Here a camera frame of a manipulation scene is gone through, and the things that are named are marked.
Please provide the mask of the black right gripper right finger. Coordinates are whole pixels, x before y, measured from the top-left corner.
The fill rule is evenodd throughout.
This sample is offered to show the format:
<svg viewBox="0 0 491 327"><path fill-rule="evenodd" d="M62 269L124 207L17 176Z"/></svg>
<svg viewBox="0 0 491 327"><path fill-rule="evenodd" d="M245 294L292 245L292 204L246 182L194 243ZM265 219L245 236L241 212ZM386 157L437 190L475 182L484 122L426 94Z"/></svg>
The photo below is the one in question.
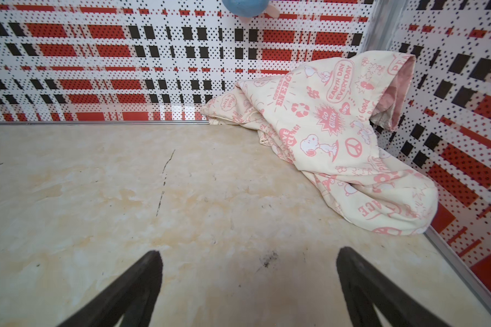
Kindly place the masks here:
<svg viewBox="0 0 491 327"><path fill-rule="evenodd" d="M340 249L336 266L353 326L447 326L351 247Z"/></svg>

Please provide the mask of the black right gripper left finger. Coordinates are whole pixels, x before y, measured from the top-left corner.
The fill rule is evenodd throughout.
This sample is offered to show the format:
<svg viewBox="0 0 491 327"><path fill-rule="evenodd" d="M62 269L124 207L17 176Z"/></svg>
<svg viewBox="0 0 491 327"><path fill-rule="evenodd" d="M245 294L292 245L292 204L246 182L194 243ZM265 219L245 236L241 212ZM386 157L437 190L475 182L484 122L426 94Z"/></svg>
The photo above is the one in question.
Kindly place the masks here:
<svg viewBox="0 0 491 327"><path fill-rule="evenodd" d="M148 326L162 286L160 252L149 251L61 326Z"/></svg>

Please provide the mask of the cream pink printed jacket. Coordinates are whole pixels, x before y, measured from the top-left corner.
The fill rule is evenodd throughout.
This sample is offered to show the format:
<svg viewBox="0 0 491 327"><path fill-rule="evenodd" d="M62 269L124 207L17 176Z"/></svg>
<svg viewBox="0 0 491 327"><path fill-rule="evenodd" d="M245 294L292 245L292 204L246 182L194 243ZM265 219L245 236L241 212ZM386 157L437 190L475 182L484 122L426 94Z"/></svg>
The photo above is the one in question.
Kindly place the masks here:
<svg viewBox="0 0 491 327"><path fill-rule="evenodd" d="M435 183L383 150L375 128L398 127L414 55L373 50L300 65L282 76L240 80L201 109L214 125L239 125L289 162L349 223L379 234L427 230Z"/></svg>

